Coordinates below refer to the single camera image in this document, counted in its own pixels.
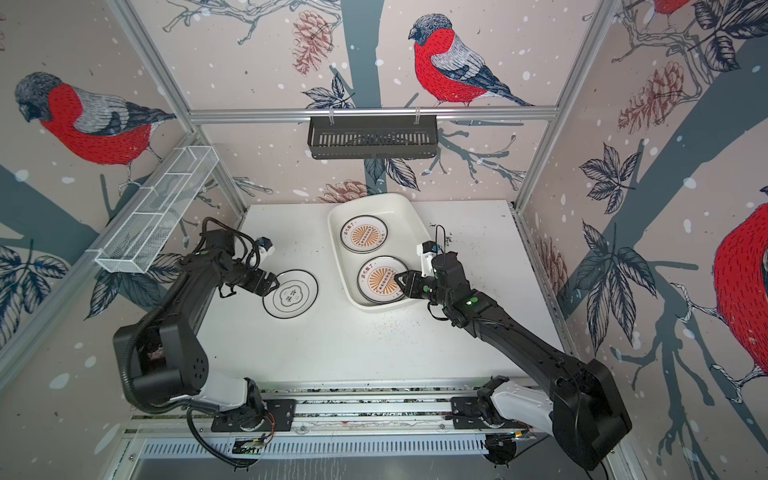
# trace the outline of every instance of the bird head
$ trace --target bird head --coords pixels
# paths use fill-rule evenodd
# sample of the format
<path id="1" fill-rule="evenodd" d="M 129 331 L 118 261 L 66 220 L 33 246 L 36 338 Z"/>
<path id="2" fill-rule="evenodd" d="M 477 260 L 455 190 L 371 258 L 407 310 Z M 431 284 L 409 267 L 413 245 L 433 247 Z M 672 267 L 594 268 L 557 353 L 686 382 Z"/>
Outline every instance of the bird head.
<path id="1" fill-rule="evenodd" d="M 411 28 L 411 33 L 408 35 L 408 39 L 415 40 L 419 46 L 423 47 L 427 40 L 429 40 L 429 37 L 441 28 L 452 29 L 453 25 L 445 15 L 430 13 L 416 20 L 413 28 Z"/>
<path id="2" fill-rule="evenodd" d="M 59 77 L 43 71 L 37 71 L 24 77 L 16 85 L 16 103 L 26 121 L 39 118 L 41 121 L 52 121 L 53 115 L 48 106 L 48 94 L 57 86 L 63 84 Z"/>

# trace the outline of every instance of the orange sunburst pattern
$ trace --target orange sunburst pattern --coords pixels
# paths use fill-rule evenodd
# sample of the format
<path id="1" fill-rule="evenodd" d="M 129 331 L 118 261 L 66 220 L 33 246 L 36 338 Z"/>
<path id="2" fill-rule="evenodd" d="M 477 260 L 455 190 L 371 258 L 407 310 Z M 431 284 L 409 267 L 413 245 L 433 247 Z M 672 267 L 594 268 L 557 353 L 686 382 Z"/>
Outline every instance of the orange sunburst pattern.
<path id="1" fill-rule="evenodd" d="M 368 286 L 379 295 L 392 295 L 400 287 L 395 282 L 397 271 L 388 266 L 382 266 L 372 271 L 368 277 Z"/>
<path id="2" fill-rule="evenodd" d="M 361 248 L 375 245 L 380 237 L 379 229 L 371 225 L 360 225 L 352 231 L 352 243 Z"/>

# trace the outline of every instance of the round plate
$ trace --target round plate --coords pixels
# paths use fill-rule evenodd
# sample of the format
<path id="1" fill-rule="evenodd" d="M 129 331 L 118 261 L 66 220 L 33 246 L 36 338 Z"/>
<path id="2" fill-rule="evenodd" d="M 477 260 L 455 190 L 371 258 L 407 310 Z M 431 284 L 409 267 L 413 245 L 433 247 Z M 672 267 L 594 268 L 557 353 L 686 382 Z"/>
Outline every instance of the round plate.
<path id="1" fill-rule="evenodd" d="M 355 217 L 341 229 L 341 243 L 355 253 L 373 252 L 386 240 L 386 225 L 370 215 Z"/>
<path id="2" fill-rule="evenodd" d="M 271 316 L 289 319 L 310 309 L 317 298 L 317 280 L 304 270 L 288 270 L 277 276 L 275 290 L 261 299 Z"/>
<path id="3" fill-rule="evenodd" d="M 395 275 L 408 267 L 395 257 L 376 257 L 367 261 L 357 274 L 357 288 L 374 303 L 392 303 L 405 294 L 395 282 Z"/>

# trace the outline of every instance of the wall shelf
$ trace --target wall shelf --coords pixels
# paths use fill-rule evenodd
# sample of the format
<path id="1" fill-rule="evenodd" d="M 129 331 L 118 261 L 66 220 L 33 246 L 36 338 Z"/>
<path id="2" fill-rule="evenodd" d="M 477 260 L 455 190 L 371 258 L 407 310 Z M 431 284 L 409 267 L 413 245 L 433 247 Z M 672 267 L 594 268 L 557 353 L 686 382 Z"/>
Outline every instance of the wall shelf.
<path id="1" fill-rule="evenodd" d="M 144 199 L 107 242 L 96 262 L 108 272 L 146 273 L 192 200 L 219 163 L 213 147 L 176 149 L 168 171 L 142 187 Z"/>

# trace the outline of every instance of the black wire basket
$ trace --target black wire basket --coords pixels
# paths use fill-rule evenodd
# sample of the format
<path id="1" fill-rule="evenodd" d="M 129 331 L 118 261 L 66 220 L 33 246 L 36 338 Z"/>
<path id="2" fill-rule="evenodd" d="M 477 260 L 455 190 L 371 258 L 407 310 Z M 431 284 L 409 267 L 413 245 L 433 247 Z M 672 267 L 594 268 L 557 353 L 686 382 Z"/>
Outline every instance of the black wire basket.
<path id="1" fill-rule="evenodd" d="M 437 117 L 312 117 L 307 139 L 312 157 L 432 158 L 437 155 Z"/>

